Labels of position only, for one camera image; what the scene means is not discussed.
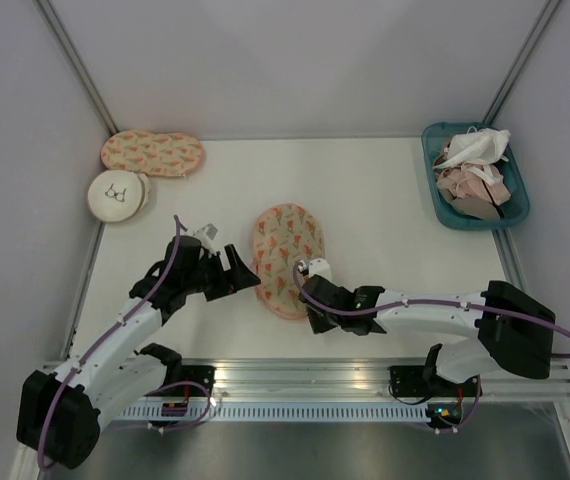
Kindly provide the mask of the floral mesh laundry bag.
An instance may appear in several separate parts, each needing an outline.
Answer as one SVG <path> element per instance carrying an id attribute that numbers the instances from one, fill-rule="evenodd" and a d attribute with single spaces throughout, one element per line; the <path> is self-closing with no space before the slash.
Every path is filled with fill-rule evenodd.
<path id="1" fill-rule="evenodd" d="M 268 208 L 256 220 L 251 235 L 252 267 L 260 279 L 258 299 L 286 320 L 306 315 L 293 279 L 294 265 L 325 256 L 320 222 L 304 207 L 284 203 Z"/>

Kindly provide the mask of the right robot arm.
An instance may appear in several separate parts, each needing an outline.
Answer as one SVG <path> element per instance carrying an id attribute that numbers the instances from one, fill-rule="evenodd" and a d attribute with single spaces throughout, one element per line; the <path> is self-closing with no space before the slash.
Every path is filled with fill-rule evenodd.
<path id="1" fill-rule="evenodd" d="M 458 337 L 427 354 L 421 381 L 434 395 L 499 370 L 531 380 L 550 375 L 555 315 L 505 281 L 492 280 L 480 292 L 421 299 L 381 286 L 349 291 L 314 275 L 301 285 L 299 299 L 316 334 L 411 330 Z"/>

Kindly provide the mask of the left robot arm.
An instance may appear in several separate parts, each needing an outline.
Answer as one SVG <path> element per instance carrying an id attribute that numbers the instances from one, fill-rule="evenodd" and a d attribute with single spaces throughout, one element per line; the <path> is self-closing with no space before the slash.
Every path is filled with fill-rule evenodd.
<path id="1" fill-rule="evenodd" d="M 114 323 L 81 355 L 53 372 L 34 371 L 21 391 L 16 438 L 32 448 L 42 468 L 81 465 L 102 431 L 148 393 L 171 396 L 183 384 L 179 353 L 148 338 L 189 296 L 208 301 L 254 288 L 259 277 L 233 245 L 211 252 L 194 236 L 175 236 L 135 283 Z"/>

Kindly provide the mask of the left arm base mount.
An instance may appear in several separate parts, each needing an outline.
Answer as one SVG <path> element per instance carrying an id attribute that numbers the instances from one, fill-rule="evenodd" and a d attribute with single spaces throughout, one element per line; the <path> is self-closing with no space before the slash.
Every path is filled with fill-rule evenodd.
<path id="1" fill-rule="evenodd" d="M 151 397 L 204 398 L 213 390 L 216 368 L 213 365 L 173 367 L 161 386 L 148 393 Z"/>

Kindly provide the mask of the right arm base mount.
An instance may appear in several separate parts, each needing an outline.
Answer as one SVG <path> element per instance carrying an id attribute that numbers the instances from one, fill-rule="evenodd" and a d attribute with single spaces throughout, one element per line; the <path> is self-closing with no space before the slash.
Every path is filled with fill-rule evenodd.
<path id="1" fill-rule="evenodd" d="M 434 397 L 445 397 L 451 394 L 451 389 L 444 384 L 425 380 L 421 366 L 390 366 L 388 373 L 390 395 L 405 403 L 420 403 Z"/>

